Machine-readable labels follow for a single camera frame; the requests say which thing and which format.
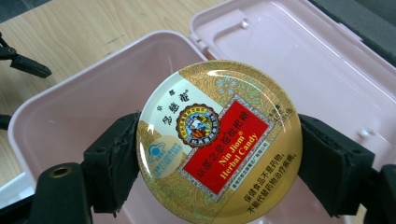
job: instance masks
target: wooden table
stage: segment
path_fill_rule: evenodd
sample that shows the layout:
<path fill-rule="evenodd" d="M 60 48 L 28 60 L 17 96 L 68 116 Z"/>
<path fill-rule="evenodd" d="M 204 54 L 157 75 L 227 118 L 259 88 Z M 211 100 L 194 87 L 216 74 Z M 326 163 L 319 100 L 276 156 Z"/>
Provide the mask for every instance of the wooden table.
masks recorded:
<path fill-rule="evenodd" d="M 188 36 L 191 17 L 220 2 L 51 0 L 1 23 L 0 31 L 11 47 L 53 74 L 41 79 L 0 62 L 0 114 L 12 115 L 32 96 L 152 31 L 170 29 Z M 21 172 L 7 132 L 0 131 L 0 186 Z"/>

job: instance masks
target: gold tin lid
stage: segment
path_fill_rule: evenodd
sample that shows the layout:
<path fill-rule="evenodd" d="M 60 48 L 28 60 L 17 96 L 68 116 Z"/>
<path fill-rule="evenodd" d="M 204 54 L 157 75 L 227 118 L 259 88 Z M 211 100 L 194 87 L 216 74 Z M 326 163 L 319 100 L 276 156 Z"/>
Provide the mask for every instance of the gold tin lid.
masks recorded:
<path fill-rule="evenodd" d="M 246 223 L 289 191 L 301 162 L 300 121 L 287 94 L 249 65 L 185 67 L 150 96 L 137 130 L 148 188 L 193 223 Z"/>

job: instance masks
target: plastic box lid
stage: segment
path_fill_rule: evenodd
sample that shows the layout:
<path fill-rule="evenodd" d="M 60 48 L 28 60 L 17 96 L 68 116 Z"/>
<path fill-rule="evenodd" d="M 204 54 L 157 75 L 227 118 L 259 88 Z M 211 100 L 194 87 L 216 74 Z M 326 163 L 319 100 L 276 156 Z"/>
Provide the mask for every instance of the plastic box lid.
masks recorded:
<path fill-rule="evenodd" d="M 114 120 L 143 108 L 167 76 L 205 60 L 203 54 L 269 74 L 299 113 L 372 150 L 375 168 L 396 162 L 396 69 L 309 2 L 229 1 L 197 14 L 191 31 L 193 44 L 174 32 L 147 35 L 23 104 L 8 134 L 33 185 L 55 164 L 81 162 L 82 152 Z M 313 220 L 347 222 L 327 217 L 297 179 L 279 206 L 255 223 Z M 94 215 L 94 221 L 114 219 Z M 155 200 L 140 176 L 115 221 L 185 223 Z"/>
<path fill-rule="evenodd" d="M 321 119 L 396 162 L 396 68 L 308 1 L 235 0 L 191 21 L 209 58 L 248 63 L 269 74 L 300 114 Z"/>

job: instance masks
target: screw hole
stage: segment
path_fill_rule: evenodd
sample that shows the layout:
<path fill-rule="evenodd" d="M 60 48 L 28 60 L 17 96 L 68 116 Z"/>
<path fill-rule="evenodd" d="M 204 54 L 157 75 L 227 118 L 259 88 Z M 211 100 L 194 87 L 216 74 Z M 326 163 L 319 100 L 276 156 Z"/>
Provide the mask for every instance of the screw hole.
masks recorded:
<path fill-rule="evenodd" d="M 52 178 L 59 178 L 59 177 L 63 177 L 65 175 L 70 174 L 70 172 L 72 171 L 72 168 L 70 168 L 69 166 L 65 166 L 65 167 L 60 167 L 56 170 L 53 170 L 49 176 Z"/>

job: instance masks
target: circular logo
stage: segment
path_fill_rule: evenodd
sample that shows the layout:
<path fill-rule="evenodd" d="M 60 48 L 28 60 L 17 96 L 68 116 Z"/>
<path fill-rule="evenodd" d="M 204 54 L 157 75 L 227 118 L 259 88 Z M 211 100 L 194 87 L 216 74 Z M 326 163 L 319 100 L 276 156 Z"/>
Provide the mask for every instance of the circular logo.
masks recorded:
<path fill-rule="evenodd" d="M 178 137 L 191 147 L 210 145 L 219 133 L 219 115 L 205 104 L 189 105 L 177 118 Z"/>

